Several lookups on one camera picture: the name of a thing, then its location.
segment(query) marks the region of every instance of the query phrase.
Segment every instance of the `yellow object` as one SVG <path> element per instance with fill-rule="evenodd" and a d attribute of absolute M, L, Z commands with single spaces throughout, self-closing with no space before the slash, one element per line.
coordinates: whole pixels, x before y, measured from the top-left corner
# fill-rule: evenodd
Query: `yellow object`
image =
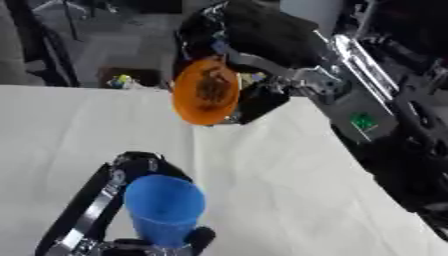
<path fill-rule="evenodd" d="M 239 93 L 237 73 L 213 56 L 192 63 L 179 75 L 173 105 L 185 121 L 213 125 L 233 113 Z"/>

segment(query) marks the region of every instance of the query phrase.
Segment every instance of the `blue plastic cup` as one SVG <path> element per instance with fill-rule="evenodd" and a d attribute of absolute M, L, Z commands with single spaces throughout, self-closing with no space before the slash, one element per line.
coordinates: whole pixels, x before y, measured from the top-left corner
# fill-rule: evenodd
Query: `blue plastic cup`
<path fill-rule="evenodd" d="M 124 204 L 141 239 L 164 248 L 179 248 L 204 212 L 205 197 L 188 181 L 150 175 L 127 187 Z"/>

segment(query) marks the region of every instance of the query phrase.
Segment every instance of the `table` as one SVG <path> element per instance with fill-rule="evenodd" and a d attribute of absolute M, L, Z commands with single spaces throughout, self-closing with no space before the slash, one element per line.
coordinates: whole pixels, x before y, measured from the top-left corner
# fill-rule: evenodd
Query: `table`
<path fill-rule="evenodd" d="M 127 150 L 159 152 L 207 196 L 204 256 L 434 256 L 448 244 L 390 199 L 311 102 L 193 127 L 162 91 L 0 86 L 0 250 L 31 255 L 70 198 Z M 110 239 L 132 237 L 123 210 Z"/>

